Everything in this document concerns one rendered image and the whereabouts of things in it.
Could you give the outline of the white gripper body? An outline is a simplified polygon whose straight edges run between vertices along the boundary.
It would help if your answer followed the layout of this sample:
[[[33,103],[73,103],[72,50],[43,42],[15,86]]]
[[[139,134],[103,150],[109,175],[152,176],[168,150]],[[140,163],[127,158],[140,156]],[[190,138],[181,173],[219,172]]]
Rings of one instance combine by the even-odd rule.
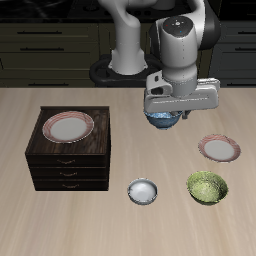
[[[219,105],[220,81],[215,78],[199,79],[193,93],[184,97],[150,95],[144,93],[147,113],[214,109]]]

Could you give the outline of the blue bowl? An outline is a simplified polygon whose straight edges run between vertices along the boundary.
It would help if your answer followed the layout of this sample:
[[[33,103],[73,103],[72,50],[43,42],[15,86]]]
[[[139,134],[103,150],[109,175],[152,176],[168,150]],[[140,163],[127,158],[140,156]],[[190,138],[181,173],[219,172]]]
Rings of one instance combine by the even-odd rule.
[[[145,116],[149,123],[155,126],[157,129],[169,129],[174,126],[180,119],[182,111],[172,111],[172,112],[157,112],[157,113],[147,113]]]

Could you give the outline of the green bowl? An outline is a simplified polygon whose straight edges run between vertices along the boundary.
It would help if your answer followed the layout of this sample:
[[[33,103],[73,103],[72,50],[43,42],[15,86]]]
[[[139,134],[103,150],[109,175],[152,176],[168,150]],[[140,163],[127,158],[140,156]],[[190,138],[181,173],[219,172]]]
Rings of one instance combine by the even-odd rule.
[[[223,200],[228,192],[226,181],[209,171],[198,171],[191,174],[186,182],[190,195],[199,203],[214,205]]]

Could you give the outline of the small grey bowl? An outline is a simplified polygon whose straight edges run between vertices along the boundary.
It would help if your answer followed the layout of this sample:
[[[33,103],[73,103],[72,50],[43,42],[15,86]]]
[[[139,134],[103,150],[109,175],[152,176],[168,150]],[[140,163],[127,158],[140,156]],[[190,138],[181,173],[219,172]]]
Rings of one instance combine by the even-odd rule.
[[[151,180],[138,178],[129,184],[127,194],[135,204],[149,205],[157,198],[158,188]]]

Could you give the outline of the small red-rimmed white plate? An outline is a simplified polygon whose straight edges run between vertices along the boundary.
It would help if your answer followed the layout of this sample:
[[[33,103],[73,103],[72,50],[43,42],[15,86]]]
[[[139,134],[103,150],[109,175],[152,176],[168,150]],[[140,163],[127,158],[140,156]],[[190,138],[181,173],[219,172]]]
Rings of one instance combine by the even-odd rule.
[[[204,157],[216,162],[232,162],[241,155],[239,144],[220,134],[203,137],[198,143],[198,149]]]

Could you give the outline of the large red-rimmed white plate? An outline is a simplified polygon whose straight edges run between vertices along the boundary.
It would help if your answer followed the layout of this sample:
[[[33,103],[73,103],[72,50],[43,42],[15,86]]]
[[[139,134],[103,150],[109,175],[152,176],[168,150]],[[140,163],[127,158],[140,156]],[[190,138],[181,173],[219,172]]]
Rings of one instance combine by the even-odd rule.
[[[66,111],[50,117],[42,127],[46,139],[54,143],[74,143],[91,134],[93,119],[84,112]]]

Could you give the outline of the dark wooden cabinet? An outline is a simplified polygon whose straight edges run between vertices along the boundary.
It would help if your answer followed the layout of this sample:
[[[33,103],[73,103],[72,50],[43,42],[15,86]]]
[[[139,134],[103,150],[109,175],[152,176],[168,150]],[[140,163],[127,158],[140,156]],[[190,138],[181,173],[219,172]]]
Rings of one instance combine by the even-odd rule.
[[[43,135],[43,125],[65,111],[88,114],[94,129],[74,143],[54,143]],[[111,155],[108,106],[42,106],[25,156],[36,191],[107,191]]]

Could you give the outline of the flat black base plate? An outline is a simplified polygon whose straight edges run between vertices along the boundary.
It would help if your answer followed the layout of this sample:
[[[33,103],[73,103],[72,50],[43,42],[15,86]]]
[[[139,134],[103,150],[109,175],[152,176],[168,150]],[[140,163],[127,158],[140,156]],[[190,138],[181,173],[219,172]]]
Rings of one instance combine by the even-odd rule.
[[[138,74],[122,75],[109,68],[112,56],[103,54],[90,67],[89,76],[99,88],[145,88],[147,77],[163,68],[163,64],[152,54],[145,55],[147,68]]]

